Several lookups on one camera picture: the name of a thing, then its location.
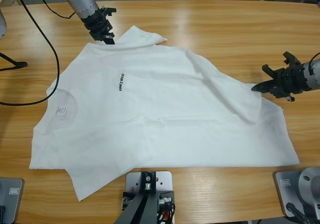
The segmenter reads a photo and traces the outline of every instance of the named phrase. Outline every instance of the unitree logo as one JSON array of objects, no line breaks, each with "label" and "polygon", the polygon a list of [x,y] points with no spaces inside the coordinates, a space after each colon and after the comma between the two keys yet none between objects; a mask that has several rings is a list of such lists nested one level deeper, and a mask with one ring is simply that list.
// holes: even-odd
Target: unitree logo
[{"label": "unitree logo", "polygon": [[122,73],[121,74],[121,78],[120,78],[120,83],[119,83],[119,91],[122,91],[122,85],[123,85],[123,83],[124,83],[124,76],[125,76],[125,74],[124,73]]}]

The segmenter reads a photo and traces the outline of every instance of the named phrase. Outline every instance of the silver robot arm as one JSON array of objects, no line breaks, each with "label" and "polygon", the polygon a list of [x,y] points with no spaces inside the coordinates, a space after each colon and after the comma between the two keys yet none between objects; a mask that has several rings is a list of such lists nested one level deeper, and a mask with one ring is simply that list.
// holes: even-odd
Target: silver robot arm
[{"label": "silver robot arm", "polygon": [[116,12],[115,8],[99,8],[95,0],[67,0],[85,27],[90,30],[94,40],[104,41],[106,44],[114,44],[115,36],[110,30],[112,26],[105,18]]},{"label": "silver robot arm", "polygon": [[6,20],[3,14],[1,13],[1,9],[0,9],[0,39],[5,35],[6,30],[7,30]]}]

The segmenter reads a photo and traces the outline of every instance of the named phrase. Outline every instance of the wooden table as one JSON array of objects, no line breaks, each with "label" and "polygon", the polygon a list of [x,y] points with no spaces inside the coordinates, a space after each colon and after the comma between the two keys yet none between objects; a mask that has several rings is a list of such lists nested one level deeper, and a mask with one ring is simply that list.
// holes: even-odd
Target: wooden table
[{"label": "wooden table", "polygon": [[[187,47],[240,81],[268,80],[261,70],[285,67],[282,53],[301,62],[320,47],[320,9],[313,4],[262,1],[112,1],[116,38],[132,25],[167,37],[165,45]],[[51,4],[69,15],[66,3]],[[78,17],[62,19],[44,5],[30,11],[55,46],[61,70],[93,42]],[[8,29],[0,51],[28,68],[0,73],[0,100],[29,102],[45,97],[56,77],[56,61],[22,6],[3,8]],[[0,60],[0,68],[10,66]],[[273,173],[320,166],[320,91],[295,95],[296,102],[266,98],[284,109],[287,128],[301,164],[283,168],[170,168],[176,223],[208,224],[283,216]],[[25,180],[18,223],[111,224],[121,214],[125,176],[78,202],[65,171],[29,170],[33,127],[47,104],[0,106],[0,177]]]}]

